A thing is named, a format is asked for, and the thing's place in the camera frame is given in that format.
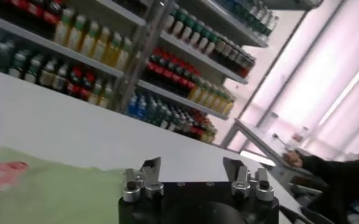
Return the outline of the person bare hand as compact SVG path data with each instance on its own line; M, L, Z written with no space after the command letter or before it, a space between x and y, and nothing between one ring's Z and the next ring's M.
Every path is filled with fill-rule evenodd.
M286 163L293 167L302 167L302 158L296 152L288 152L283 154Z

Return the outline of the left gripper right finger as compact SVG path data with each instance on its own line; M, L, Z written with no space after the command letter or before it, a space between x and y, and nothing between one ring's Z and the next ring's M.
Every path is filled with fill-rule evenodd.
M265 168L259 168L252 177L248 167L240 160L224 157L223 165L233 196L244 200L249 198L250 194L255 194L259 201L273 201L274 188L269 182L268 171Z

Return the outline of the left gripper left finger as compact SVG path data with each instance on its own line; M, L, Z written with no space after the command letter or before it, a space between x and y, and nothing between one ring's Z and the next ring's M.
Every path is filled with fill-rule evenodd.
M142 195L150 200L160 201L164 196L164 184L159 181L161 158L145 160L139 171L126 169L123 200L136 203Z

